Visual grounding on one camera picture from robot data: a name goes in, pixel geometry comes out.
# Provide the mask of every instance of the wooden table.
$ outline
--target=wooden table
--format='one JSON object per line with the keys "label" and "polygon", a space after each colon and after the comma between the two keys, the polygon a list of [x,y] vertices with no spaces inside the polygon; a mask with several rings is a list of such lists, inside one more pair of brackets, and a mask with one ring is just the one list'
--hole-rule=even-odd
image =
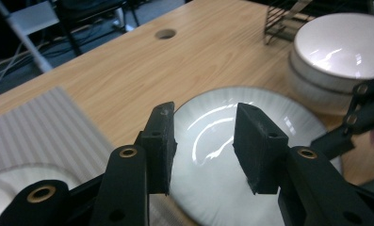
{"label": "wooden table", "polygon": [[[205,91],[250,86],[291,96],[285,83],[291,43],[263,43],[267,8],[241,0],[195,0],[0,96],[0,115],[62,86],[115,145],[136,138],[155,105],[179,107]],[[171,39],[155,34],[176,31]],[[318,115],[328,128],[340,117]],[[345,178],[374,178],[368,135],[343,155]]]}

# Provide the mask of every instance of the wire rack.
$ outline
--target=wire rack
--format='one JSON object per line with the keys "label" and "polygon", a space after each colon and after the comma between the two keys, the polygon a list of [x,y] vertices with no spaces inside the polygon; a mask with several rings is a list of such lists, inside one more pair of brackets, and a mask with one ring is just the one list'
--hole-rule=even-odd
{"label": "wire rack", "polygon": [[293,41],[304,24],[319,16],[337,12],[370,13],[367,0],[314,0],[300,11],[291,10],[296,3],[298,0],[269,0],[264,28],[265,44],[275,38]]}

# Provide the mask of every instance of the cable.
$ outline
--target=cable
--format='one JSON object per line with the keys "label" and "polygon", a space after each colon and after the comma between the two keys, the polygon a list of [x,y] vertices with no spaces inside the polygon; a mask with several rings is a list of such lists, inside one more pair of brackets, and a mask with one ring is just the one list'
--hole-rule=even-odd
{"label": "cable", "polygon": [[22,43],[19,44],[19,47],[17,47],[16,53],[14,54],[12,60],[10,61],[10,63],[7,65],[7,67],[1,73],[1,75],[0,75],[0,82],[1,82],[2,78],[4,77],[5,73],[7,72],[7,70],[12,66],[14,60],[19,55],[19,52],[20,52],[20,49],[21,49],[22,45],[23,45]]}

